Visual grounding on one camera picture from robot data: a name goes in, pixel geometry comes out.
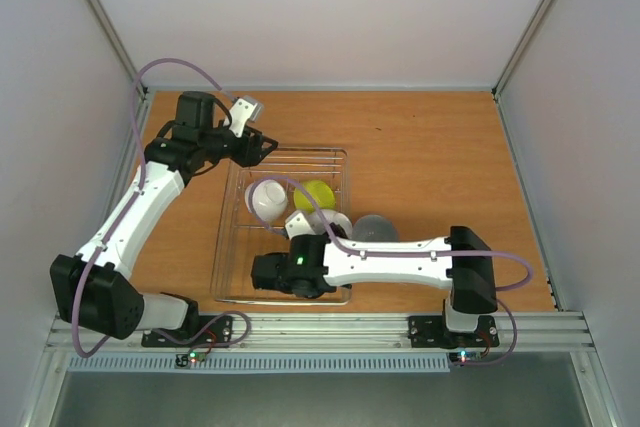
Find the white bowl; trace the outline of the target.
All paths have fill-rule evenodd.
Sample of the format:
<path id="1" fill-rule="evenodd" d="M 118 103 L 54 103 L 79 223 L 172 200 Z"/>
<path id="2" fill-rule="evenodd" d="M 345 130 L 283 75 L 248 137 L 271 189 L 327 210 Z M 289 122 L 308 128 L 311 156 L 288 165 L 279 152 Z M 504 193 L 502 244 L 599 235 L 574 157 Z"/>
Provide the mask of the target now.
<path id="1" fill-rule="evenodd" d="M 267 223 L 279 219 L 289 205 L 285 188 L 271 179 L 251 183 L 245 190 L 244 200 L 248 211 Z"/>
<path id="2" fill-rule="evenodd" d="M 336 236 L 346 239 L 351 238 L 353 225 L 345 214 L 331 209 L 322 209 L 321 212 L 330 226 L 334 228 Z M 308 215 L 308 220 L 315 234 L 324 234 L 326 232 L 326 228 L 316 211 Z"/>

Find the yellow-green bowl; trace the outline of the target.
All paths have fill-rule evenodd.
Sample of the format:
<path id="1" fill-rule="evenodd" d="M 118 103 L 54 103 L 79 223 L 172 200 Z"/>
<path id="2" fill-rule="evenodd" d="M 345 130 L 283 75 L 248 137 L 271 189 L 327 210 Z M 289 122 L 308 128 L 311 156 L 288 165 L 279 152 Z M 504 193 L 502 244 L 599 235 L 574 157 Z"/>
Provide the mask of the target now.
<path id="1" fill-rule="evenodd" d="M 303 189 L 313 198 L 320 209 L 333 210 L 336 207 L 336 197 L 331 187 L 322 180 L 308 180 L 302 183 Z M 294 206 L 297 210 L 313 212 L 309 199 L 299 189 L 293 193 Z"/>

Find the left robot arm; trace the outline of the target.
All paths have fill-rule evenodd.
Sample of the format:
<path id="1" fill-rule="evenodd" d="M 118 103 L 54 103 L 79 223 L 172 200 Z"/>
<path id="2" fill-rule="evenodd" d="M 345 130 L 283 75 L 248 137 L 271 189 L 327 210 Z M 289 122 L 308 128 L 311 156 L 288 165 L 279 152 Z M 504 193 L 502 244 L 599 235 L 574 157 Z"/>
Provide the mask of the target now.
<path id="1" fill-rule="evenodd" d="M 143 162 L 114 211 L 72 256 L 59 255 L 50 276 L 60 318 L 74 332 L 85 328 L 124 340 L 138 330 L 165 329 L 179 345 L 201 333 L 196 302 L 170 294 L 142 294 L 130 278 L 142 247 L 170 204 L 201 170 L 229 159 L 259 165 L 277 142 L 252 124 L 263 106 L 237 98 L 220 121 L 217 97 L 186 91 L 176 115 L 145 147 Z"/>

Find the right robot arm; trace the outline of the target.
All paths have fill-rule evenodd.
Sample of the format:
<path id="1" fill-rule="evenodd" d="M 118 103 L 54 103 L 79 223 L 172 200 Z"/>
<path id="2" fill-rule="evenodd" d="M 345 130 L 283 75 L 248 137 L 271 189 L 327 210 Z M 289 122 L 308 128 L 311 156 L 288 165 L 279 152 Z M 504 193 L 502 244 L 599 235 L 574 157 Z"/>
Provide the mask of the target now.
<path id="1" fill-rule="evenodd" d="M 316 299 L 360 283 L 420 284 L 445 290 L 441 330 L 453 343 L 473 336 L 482 315 L 498 310 L 490 252 L 467 227 L 416 242 L 360 242 L 329 234 L 293 237 L 286 252 L 257 255 L 257 290 Z"/>

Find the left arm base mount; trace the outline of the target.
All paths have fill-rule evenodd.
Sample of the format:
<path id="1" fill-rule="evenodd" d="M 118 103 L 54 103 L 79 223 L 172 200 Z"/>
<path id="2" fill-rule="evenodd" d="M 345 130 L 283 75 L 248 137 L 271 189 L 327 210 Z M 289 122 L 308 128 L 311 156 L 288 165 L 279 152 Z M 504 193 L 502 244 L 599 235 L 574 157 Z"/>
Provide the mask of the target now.
<path id="1" fill-rule="evenodd" d="M 153 329 L 142 335 L 145 348 L 186 348 L 199 344 L 228 342 L 233 333 L 233 318 L 229 314 L 201 315 L 186 329 Z"/>

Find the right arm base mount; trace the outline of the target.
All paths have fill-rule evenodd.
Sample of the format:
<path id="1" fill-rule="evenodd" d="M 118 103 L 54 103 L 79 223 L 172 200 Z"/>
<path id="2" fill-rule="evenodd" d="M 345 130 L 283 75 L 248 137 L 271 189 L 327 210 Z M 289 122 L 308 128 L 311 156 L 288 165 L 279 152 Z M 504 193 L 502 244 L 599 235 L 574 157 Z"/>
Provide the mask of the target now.
<path id="1" fill-rule="evenodd" d="M 412 348 L 458 348 L 498 347 L 500 340 L 495 319 L 481 315 L 473 333 L 453 332 L 446 328 L 442 315 L 414 315 L 407 318 L 408 338 Z"/>

